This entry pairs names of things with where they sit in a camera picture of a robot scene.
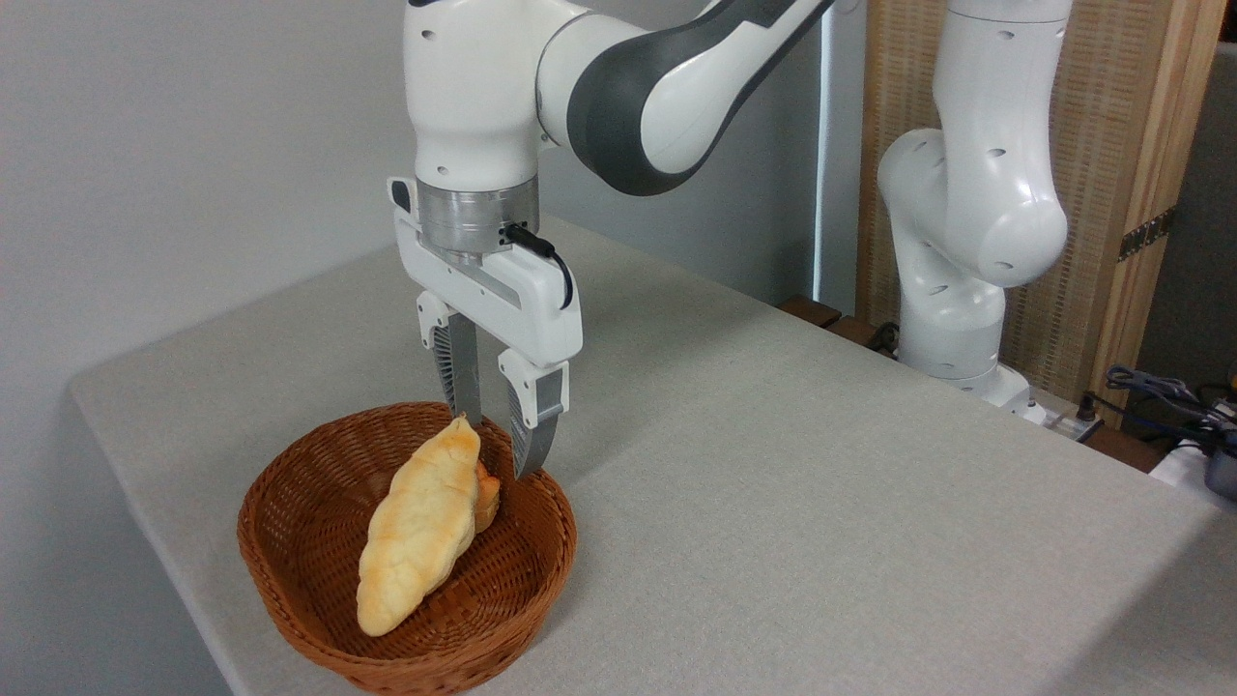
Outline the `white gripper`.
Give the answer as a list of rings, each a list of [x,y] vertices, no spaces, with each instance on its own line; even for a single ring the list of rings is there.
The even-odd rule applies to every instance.
[[[388,198],[404,269],[430,291],[417,297],[421,342],[433,354],[452,415],[482,424],[476,323],[516,349],[499,356],[515,476],[538,472],[569,409],[567,361],[580,351],[583,333],[580,308],[562,308],[560,266],[503,236],[508,225],[538,229],[537,180],[454,192],[388,178]]]

